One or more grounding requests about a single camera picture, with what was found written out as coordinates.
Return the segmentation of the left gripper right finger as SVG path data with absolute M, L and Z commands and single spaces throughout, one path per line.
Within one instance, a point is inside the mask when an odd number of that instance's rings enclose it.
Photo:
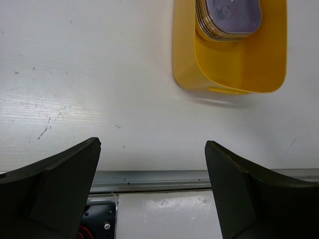
M 236 155 L 215 141 L 205 159 L 225 239 L 316 239 L 319 185 Z

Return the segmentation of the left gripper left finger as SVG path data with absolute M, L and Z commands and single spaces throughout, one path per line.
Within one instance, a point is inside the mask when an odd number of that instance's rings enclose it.
M 2 239 L 76 239 L 101 152 L 91 137 L 0 175 Z

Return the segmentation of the purple plate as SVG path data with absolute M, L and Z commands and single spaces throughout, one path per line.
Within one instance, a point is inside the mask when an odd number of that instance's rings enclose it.
M 258 0 L 198 0 L 200 20 L 210 30 L 230 35 L 250 35 L 262 23 Z

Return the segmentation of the yellow plastic bin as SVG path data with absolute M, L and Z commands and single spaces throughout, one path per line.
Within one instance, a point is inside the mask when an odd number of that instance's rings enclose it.
M 272 93 L 285 81 L 287 2 L 261 1 L 259 30 L 240 41 L 207 41 L 196 30 L 193 0 L 174 3 L 172 66 L 187 90 L 229 94 Z

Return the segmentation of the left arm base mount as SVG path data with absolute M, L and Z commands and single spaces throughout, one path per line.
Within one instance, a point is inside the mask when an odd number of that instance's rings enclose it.
M 116 237 L 119 196 L 114 193 L 90 194 L 78 230 L 78 239 Z

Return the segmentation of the aluminium rail front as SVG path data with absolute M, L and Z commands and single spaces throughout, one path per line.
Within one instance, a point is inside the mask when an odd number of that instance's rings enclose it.
M 249 180 L 246 170 L 233 168 L 186 171 L 96 171 L 96 162 L 72 160 L 49 167 L 29 165 L 0 176 L 0 199 L 63 196 L 84 201 L 90 194 L 209 190 L 232 180 Z

